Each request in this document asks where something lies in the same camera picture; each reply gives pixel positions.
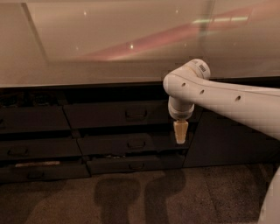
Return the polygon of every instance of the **drawer handle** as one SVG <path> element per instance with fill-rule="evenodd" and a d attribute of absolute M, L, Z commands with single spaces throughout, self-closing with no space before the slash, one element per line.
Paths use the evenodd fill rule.
<path fill-rule="evenodd" d="M 42 179 L 45 176 L 43 171 L 30 171 L 27 174 L 28 179 Z"/>
<path fill-rule="evenodd" d="M 125 117 L 127 118 L 127 119 L 135 119 L 135 118 L 145 118 L 146 116 L 148 115 L 148 112 L 147 112 L 147 110 L 145 110 L 144 112 L 143 112 L 143 114 L 141 114 L 141 115 L 139 115 L 139 114 L 130 114 L 128 111 L 125 111 Z"/>
<path fill-rule="evenodd" d="M 146 142 L 142 142 L 141 144 L 131 144 L 131 143 L 128 143 L 128 148 L 130 150 L 135 150 L 135 149 L 142 149 L 143 147 L 145 147 L 146 145 Z"/>
<path fill-rule="evenodd" d="M 141 171 L 143 168 L 145 167 L 145 164 L 139 165 L 139 166 L 133 166 L 133 165 L 129 165 L 129 168 L 132 171 Z"/>
<path fill-rule="evenodd" d="M 28 157 L 29 151 L 27 147 L 24 148 L 12 148 L 8 150 L 8 156 L 11 157 Z"/>

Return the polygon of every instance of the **gray carpet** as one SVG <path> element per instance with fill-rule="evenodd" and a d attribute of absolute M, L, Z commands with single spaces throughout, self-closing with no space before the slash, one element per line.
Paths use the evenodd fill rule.
<path fill-rule="evenodd" d="M 272 165 L 0 185 L 1 223 L 256 223 Z"/>

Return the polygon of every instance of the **black drawer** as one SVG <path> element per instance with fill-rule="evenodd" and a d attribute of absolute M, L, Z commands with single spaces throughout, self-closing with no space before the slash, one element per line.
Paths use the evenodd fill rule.
<path fill-rule="evenodd" d="M 88 103 L 64 109 L 73 129 L 168 123 L 167 101 Z"/>
<path fill-rule="evenodd" d="M 186 141 L 185 144 L 176 144 L 173 132 L 89 136 L 78 139 L 83 155 L 125 156 L 127 153 L 145 151 L 186 150 L 188 143 L 189 141 Z"/>
<path fill-rule="evenodd" d="M 0 134 L 69 129 L 62 107 L 0 108 Z"/>
<path fill-rule="evenodd" d="M 145 157 L 93 158 L 87 162 L 92 174 L 109 172 L 140 172 L 181 168 L 184 156 L 164 155 Z"/>
<path fill-rule="evenodd" d="M 0 183 L 44 181 L 53 179 L 87 178 L 90 174 L 85 164 L 54 164 L 30 167 L 10 165 L 0 168 Z"/>
<path fill-rule="evenodd" d="M 80 155 L 76 140 L 73 139 L 0 142 L 0 160 L 63 158 Z"/>

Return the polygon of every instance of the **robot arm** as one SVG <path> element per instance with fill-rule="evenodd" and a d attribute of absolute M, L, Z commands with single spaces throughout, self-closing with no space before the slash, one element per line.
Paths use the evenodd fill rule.
<path fill-rule="evenodd" d="M 164 78 L 170 96 L 168 109 L 178 144 L 185 141 L 188 119 L 194 104 L 280 140 L 280 89 L 251 87 L 209 80 L 210 69 L 194 59 Z"/>

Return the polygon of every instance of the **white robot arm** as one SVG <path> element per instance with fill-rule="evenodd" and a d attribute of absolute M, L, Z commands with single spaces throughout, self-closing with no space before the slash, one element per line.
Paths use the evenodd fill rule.
<path fill-rule="evenodd" d="M 193 59 L 164 78 L 169 113 L 178 144 L 183 144 L 194 104 L 280 140 L 280 89 L 210 81 L 210 69 Z"/>

